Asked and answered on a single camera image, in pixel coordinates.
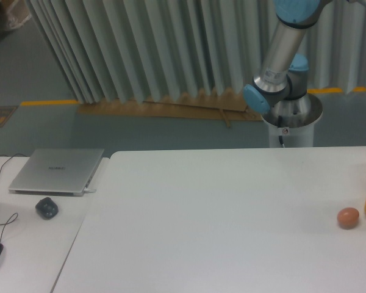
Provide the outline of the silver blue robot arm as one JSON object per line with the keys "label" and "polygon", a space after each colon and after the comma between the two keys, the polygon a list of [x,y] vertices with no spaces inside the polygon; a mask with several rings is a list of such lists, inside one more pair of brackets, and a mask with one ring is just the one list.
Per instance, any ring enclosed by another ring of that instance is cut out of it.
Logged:
{"label": "silver blue robot arm", "polygon": [[366,88],[366,1],[275,1],[274,7],[274,34],[243,98],[277,128],[312,125],[323,106],[309,83],[344,92]]}

